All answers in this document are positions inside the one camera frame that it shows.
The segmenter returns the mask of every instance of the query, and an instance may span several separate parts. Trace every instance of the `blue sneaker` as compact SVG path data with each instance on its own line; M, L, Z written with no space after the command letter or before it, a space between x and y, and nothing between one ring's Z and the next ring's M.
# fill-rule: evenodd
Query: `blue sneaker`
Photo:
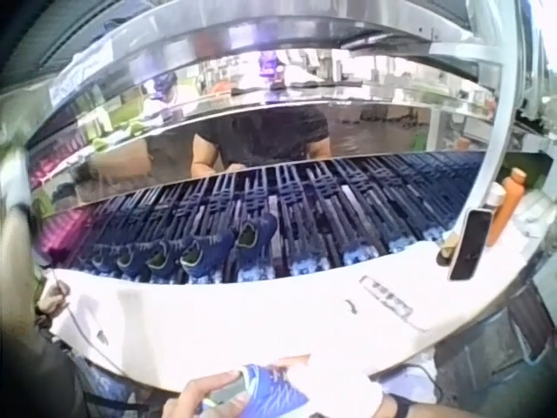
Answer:
M133 281L146 281L149 277L149 267L145 261L152 254L152 244L141 243L126 246L116 260L122 273Z
M228 230L208 237L188 237L180 264L192 285L222 281L220 268L234 247L234 240L234 233Z
M98 246L97 254L91 259L91 264L102 275L116 276L119 272L116 259L120 250L119 246Z
M151 250L147 266L156 284L170 283L178 273L178 257L184 250L182 240L161 240Z
M279 418L304 407L307 398L286 380L284 373L270 368L248 365L242 370L245 390L250 401L242 418Z
M272 266L268 266L271 261L262 257L262 252L263 248L271 244L278 226L277 218L268 212L258 219L248 219L242 224L236 240L238 281L274 277Z

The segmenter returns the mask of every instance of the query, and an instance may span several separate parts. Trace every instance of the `sneaker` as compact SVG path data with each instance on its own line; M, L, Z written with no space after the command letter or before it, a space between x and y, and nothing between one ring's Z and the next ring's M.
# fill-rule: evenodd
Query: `sneaker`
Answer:
M234 233L225 231L208 237L189 237L180 257L180 265L188 273L191 284L222 281L220 267L234 247Z
M99 273L114 276L119 272L116 260L120 251L119 246L98 246L97 254L91 259L91 263Z
M260 218L248 219L242 224L236 240L238 281L259 280L262 276L266 277L269 274L274 277L274 272L268 272L271 266L265 266L270 261L266 257L262 257L262 252L271 244L278 225L277 218L268 212Z
M151 250L147 266L154 283L170 282L178 272L178 258L185 247L182 240L160 240Z
M141 243L126 246L116 260L122 273L134 281L144 281L149 275L145 261L152 254L152 244Z
M242 418L278 418L295 415L304 407L307 398L292 387L283 372L255 365L245 366L242 370L245 390L250 401L242 411Z

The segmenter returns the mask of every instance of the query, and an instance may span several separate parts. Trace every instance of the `black strap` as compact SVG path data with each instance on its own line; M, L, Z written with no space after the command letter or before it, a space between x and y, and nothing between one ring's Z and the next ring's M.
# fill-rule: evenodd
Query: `black strap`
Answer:
M97 405L98 407L116 409L118 411L138 411L138 412L149 412L152 410L150 405L145 403L128 403L121 401L114 401L112 399L106 399L97 394L92 394L90 392L84 392L85 401Z
M415 405L416 402L410 401L404 396L398 396L397 394L389 394L397 404L397 414L394 418L407 418L410 412L410 407Z

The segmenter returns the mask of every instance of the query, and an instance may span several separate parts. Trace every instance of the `phone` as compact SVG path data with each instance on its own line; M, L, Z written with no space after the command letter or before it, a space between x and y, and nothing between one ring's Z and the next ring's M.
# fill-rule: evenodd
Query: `phone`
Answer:
M459 244L453 254L449 280L470 280L472 278L486 247L492 220L493 211L489 209L468 211Z

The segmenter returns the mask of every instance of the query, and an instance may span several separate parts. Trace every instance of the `black t-shirt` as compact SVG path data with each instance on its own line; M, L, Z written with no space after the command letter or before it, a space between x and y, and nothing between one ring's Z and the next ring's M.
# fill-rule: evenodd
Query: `black t-shirt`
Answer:
M224 167L250 167L304 160L307 145L328 138L329 130L319 109L294 106L208 119L198 135L218 148Z

